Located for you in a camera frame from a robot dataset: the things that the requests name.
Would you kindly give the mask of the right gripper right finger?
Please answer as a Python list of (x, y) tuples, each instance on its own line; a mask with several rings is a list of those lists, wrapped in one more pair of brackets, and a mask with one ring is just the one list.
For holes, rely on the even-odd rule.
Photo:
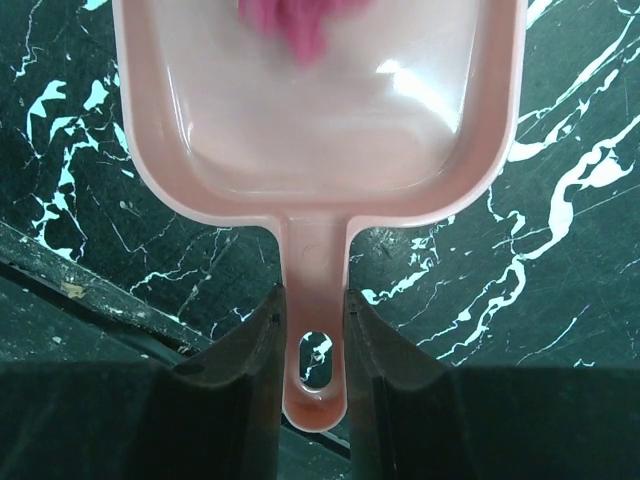
[(345, 298), (356, 479), (635, 479), (639, 373), (448, 367)]

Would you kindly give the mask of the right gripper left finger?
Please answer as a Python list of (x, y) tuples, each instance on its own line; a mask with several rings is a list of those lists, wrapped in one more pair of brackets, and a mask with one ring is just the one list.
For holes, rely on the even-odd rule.
[(5, 479), (273, 479), (286, 343), (275, 286), (238, 327), (174, 367), (1, 366)]

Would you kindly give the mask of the pink dustpan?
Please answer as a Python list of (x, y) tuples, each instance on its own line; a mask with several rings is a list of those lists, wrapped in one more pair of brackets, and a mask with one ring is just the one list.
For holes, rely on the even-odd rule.
[(146, 186), (200, 223), (277, 239), (282, 409), (298, 429), (347, 409), (349, 248), (372, 227), (445, 220), (502, 169), (518, 124), (524, 1), (375, 1), (328, 22), (299, 66), (233, 1), (112, 5), (123, 128)]

